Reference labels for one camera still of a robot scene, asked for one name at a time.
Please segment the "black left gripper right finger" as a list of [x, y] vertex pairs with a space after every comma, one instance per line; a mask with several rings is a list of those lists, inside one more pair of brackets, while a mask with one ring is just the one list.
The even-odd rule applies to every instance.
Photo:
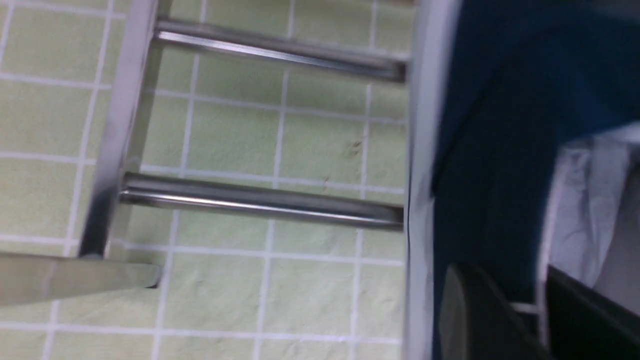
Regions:
[[546, 281], [551, 355], [556, 360], [638, 360], [637, 314], [560, 269]]

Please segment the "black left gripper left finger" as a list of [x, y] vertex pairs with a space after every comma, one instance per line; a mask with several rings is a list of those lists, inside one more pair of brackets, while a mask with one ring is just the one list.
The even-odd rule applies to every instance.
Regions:
[[477, 266], [451, 264], [439, 310], [443, 360], [549, 360], [490, 276]]

